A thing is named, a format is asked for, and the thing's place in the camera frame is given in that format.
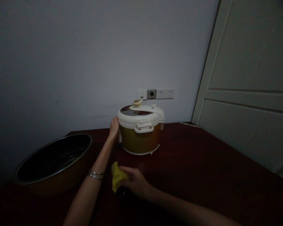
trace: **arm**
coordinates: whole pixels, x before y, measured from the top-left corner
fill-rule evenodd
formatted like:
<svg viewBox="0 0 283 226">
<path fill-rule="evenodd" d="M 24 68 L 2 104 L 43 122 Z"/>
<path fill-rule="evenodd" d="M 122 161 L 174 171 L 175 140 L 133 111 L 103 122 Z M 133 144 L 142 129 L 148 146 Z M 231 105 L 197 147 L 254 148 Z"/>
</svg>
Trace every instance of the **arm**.
<svg viewBox="0 0 283 226">
<path fill-rule="evenodd" d="M 146 181 L 138 169 L 124 166 L 120 166 L 120 168 L 133 178 L 132 181 L 122 181 L 123 186 L 129 188 L 136 196 L 165 208 L 189 225 L 239 226 L 235 221 L 217 212 L 176 198 L 154 188 Z"/>
<path fill-rule="evenodd" d="M 114 141 L 119 131 L 119 123 L 117 117 L 113 118 L 110 124 L 109 136 L 98 155 L 91 171 L 97 173 L 104 173 L 107 167 L 108 159 Z M 84 179 L 77 195 L 75 196 L 72 204 L 67 213 L 64 221 L 64 226 L 68 225 L 88 225 L 97 195 L 101 187 L 101 181 L 90 177 L 89 175 Z"/>
</svg>

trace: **white lid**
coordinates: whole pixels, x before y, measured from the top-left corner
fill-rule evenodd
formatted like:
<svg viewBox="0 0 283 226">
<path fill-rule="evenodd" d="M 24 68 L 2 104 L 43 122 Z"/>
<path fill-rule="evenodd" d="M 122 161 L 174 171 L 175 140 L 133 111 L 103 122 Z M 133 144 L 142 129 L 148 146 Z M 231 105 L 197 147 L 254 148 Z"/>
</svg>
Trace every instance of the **white lid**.
<svg viewBox="0 0 283 226">
<path fill-rule="evenodd" d="M 164 123 L 164 111 L 161 108 L 155 104 L 141 105 L 140 101 L 134 103 L 139 104 L 126 106 L 118 111 L 117 118 L 121 126 L 146 131 L 158 123 Z"/>
</svg>

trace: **white door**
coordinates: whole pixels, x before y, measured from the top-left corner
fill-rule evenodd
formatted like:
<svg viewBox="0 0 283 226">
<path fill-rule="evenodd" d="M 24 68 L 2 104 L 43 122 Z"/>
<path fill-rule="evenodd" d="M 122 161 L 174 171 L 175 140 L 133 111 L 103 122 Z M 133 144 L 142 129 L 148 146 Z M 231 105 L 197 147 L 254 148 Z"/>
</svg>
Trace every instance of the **white door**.
<svg viewBox="0 0 283 226">
<path fill-rule="evenodd" d="M 283 177 L 283 1 L 221 1 L 192 122 Z"/>
</svg>

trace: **yellow cloth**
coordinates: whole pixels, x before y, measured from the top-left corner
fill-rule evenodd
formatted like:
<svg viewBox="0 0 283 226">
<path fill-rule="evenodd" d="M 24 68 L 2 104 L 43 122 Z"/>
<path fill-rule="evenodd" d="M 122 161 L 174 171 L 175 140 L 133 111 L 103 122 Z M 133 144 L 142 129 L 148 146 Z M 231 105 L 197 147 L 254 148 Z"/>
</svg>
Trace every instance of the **yellow cloth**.
<svg viewBox="0 0 283 226">
<path fill-rule="evenodd" d="M 119 168 L 118 162 L 112 164 L 112 190 L 116 193 L 116 190 L 121 186 L 122 180 L 130 180 L 130 177 Z"/>
</svg>

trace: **yellow rice cooker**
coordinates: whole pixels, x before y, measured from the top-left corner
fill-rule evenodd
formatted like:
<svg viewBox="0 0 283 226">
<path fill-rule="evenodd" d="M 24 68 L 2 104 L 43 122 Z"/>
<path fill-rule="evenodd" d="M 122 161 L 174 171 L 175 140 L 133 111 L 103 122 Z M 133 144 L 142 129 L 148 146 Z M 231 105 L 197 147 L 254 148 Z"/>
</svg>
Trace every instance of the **yellow rice cooker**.
<svg viewBox="0 0 283 226">
<path fill-rule="evenodd" d="M 117 113 L 119 142 L 134 155 L 152 154 L 159 147 L 159 133 L 164 128 L 164 111 L 156 104 L 142 102 L 135 100 Z"/>
</svg>

